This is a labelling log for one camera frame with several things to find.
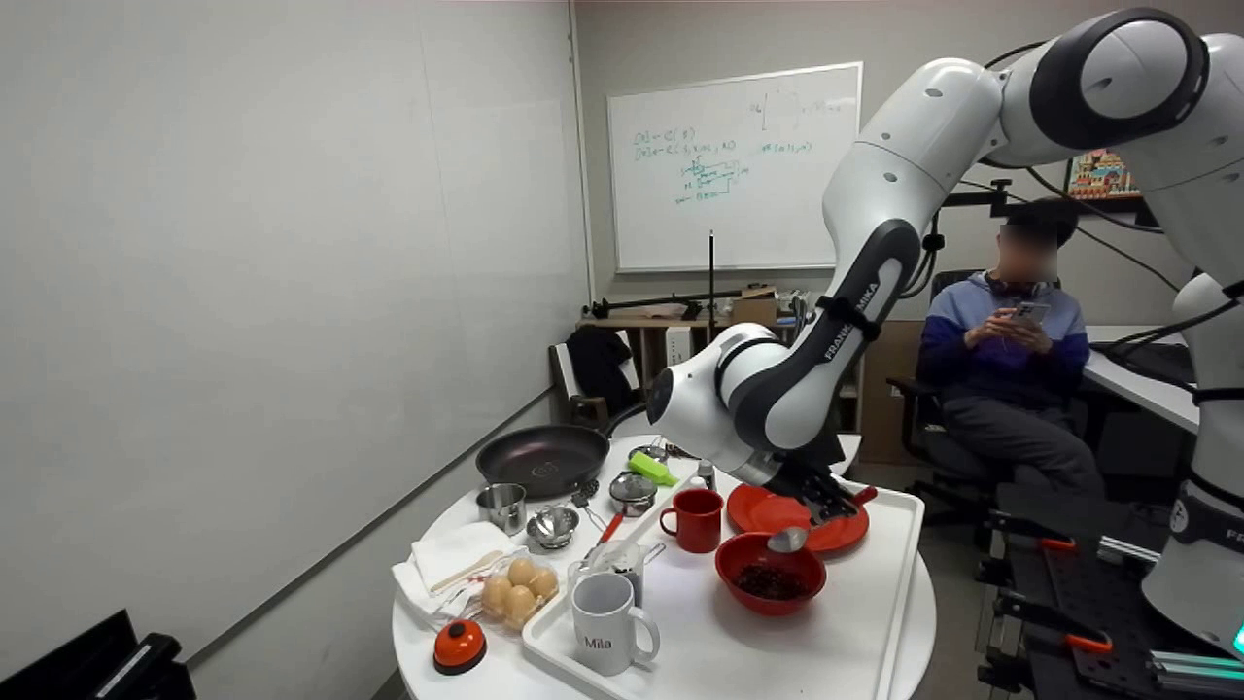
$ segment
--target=red bowl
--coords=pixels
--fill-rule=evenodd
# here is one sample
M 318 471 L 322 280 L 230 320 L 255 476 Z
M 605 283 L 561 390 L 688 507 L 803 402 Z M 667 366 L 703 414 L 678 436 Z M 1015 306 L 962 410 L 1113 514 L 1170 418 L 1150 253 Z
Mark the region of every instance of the red bowl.
M 809 550 L 768 554 L 768 537 L 732 537 L 716 550 L 716 576 L 759 615 L 791 615 L 822 587 L 822 561 Z

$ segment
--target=bowl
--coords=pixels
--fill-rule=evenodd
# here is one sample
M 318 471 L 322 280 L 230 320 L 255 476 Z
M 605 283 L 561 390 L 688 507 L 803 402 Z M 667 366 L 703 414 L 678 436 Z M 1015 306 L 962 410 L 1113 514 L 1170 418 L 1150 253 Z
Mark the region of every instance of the bowl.
M 546 507 L 546 508 L 539 508 L 539 514 L 529 521 L 529 539 L 532 539 L 539 554 L 561 554 L 561 550 L 571 543 L 575 524 L 577 524 L 577 514 L 575 514 L 575 508 Z
M 755 615 L 791 615 L 822 587 L 822 561 L 809 550 L 768 554 L 768 537 L 732 537 L 716 550 L 716 576 Z

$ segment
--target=hair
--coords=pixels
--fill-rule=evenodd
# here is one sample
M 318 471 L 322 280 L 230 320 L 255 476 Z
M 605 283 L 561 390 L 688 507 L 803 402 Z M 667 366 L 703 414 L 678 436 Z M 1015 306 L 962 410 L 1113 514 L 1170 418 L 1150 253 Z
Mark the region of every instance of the hair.
M 1059 250 L 1075 235 L 1075 209 L 1044 197 L 1027 202 L 1008 214 L 1004 236 L 1043 240 L 1049 250 Z

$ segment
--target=floor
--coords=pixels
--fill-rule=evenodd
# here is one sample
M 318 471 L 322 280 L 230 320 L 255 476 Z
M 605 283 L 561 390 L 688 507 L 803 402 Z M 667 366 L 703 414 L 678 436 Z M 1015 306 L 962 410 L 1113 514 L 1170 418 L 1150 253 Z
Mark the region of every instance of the floor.
M 907 471 L 857 467 L 856 480 L 879 488 L 912 482 Z M 988 700 L 992 689 L 977 681 L 984 622 L 992 617 L 988 587 L 973 580 L 980 564 L 980 543 L 961 524 L 925 534 L 921 556 L 931 576 L 936 595 L 936 646 L 918 700 Z M 391 676 L 374 700 L 409 700 L 399 676 Z

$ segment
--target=chair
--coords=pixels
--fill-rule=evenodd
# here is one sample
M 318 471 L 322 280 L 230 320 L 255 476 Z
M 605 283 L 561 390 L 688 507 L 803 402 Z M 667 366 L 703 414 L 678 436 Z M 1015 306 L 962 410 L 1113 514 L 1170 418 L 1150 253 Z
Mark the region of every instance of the chair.
M 973 274 L 977 269 L 936 274 L 930 301 Z M 930 524 L 980 524 L 996 508 L 996 488 L 1015 480 L 1015 463 L 977 460 L 961 449 L 942 424 L 936 390 L 907 376 L 887 376 L 887 390 L 900 402 L 900 449 L 930 467 L 930 480 L 908 488 L 925 497 Z
M 546 375 L 561 418 L 602 436 L 645 405 L 625 329 L 577 326 L 546 346 Z

